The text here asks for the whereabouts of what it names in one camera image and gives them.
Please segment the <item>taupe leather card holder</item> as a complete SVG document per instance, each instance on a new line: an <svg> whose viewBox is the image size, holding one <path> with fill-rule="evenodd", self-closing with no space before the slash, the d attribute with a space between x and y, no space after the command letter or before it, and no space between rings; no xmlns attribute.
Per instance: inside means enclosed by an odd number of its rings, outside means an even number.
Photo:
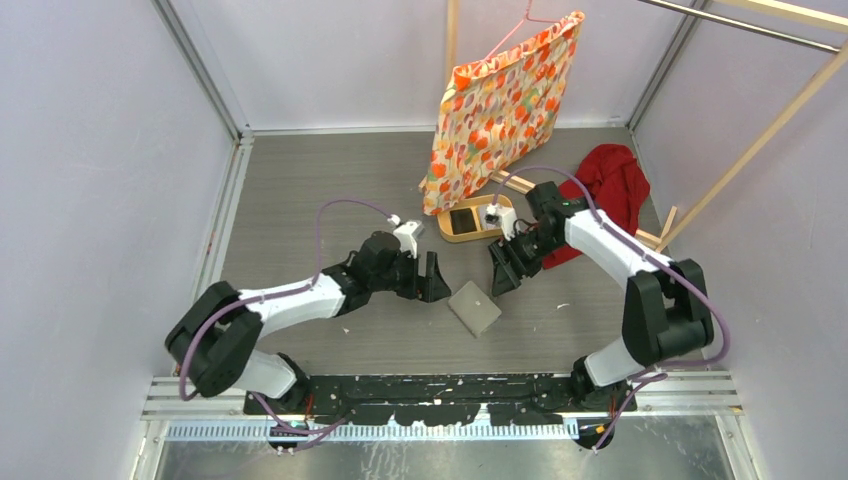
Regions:
<svg viewBox="0 0 848 480"><path fill-rule="evenodd" d="M502 315L501 309L473 281L448 299L448 307L475 338L483 335Z"/></svg>

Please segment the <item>tan oval tray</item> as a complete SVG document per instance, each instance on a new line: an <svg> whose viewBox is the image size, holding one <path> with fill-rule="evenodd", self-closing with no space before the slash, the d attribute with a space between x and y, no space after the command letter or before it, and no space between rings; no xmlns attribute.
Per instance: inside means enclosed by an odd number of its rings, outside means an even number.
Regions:
<svg viewBox="0 0 848 480"><path fill-rule="evenodd" d="M442 238L450 243L463 243L502 235L500 226L491 227L485 222L486 208L493 194L461 200L452 209L436 215Z"/></svg>

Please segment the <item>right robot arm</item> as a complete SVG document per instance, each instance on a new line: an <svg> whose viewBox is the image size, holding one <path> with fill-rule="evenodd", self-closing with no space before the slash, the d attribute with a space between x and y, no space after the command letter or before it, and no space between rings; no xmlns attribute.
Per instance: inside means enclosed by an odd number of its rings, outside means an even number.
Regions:
<svg viewBox="0 0 848 480"><path fill-rule="evenodd" d="M553 182L536 185L525 198L535 219L526 229L520 228L514 208L485 208L485 223L502 232L488 247L494 269L492 296L520 287L562 247L594 261L625 294L620 336L573 365L566 390L577 406L596 410L610 398L611 386L713 342L713 319L698 263L674 261L651 250L591 199L566 198Z"/></svg>

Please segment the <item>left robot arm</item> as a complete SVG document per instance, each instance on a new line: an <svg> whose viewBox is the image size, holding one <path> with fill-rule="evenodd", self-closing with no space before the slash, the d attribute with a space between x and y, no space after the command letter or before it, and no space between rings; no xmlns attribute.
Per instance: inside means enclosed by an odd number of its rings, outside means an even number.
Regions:
<svg viewBox="0 0 848 480"><path fill-rule="evenodd" d="M210 285L164 347L179 363L182 383L192 384L196 394L211 398L237 388L293 414L305 405L307 376L289 356L258 350L258 341L303 322L348 314L379 292L424 303L451 294L436 253L420 261L396 235L376 231L315 278L260 290L237 290L226 281Z"/></svg>

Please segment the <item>red cloth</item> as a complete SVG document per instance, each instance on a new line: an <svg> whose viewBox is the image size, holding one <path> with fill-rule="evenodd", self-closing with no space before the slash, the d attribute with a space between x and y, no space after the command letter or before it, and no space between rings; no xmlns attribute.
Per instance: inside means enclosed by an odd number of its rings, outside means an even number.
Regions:
<svg viewBox="0 0 848 480"><path fill-rule="evenodd" d="M575 176L587 188L595 205L616 225L631 235L636 233L650 184L630 148L620 144L595 147L581 162Z"/></svg>

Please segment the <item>floral fabric bag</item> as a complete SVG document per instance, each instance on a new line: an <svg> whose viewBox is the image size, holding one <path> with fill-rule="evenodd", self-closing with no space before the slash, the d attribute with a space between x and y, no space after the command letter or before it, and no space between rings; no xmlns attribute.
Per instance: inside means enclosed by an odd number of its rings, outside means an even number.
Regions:
<svg viewBox="0 0 848 480"><path fill-rule="evenodd" d="M424 214L455 207L550 139L584 20L574 11L508 50L453 68L421 186Z"/></svg>

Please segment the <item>metal rod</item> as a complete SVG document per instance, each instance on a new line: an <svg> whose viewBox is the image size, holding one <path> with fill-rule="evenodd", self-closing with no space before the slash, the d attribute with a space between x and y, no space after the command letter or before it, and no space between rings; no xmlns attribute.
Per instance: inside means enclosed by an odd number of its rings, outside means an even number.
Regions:
<svg viewBox="0 0 848 480"><path fill-rule="evenodd" d="M837 54L840 52L840 48L837 46L817 42L814 40L809 40L806 38L790 35L788 33L779 32L776 30L764 28L758 25L750 24L747 22L743 22L740 20L732 19L729 17L716 15L710 12L706 12L700 9L687 7L683 5L679 5L670 1L662 1L662 0L640 0L641 3L645 3L651 6L659 7L665 10L673 11L676 13L680 13L682 15L688 17L694 17L701 20L706 20L708 22L712 22L715 24L731 27L737 30L742 30L745 32L753 33L759 36L768 37L772 39L776 39L779 41L783 41L786 43L790 43L793 45L803 46L806 48L810 48L813 50L829 53L829 54Z"/></svg>

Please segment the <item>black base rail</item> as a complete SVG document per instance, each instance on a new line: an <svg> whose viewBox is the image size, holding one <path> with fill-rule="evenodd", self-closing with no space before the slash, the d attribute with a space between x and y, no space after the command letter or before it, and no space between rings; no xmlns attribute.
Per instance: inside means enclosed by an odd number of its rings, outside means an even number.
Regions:
<svg viewBox="0 0 848 480"><path fill-rule="evenodd" d="M609 418L631 388L625 382L577 394L566 375L314 375L267 404L278 416L353 425L466 426L487 416L492 426L549 425L566 413Z"/></svg>

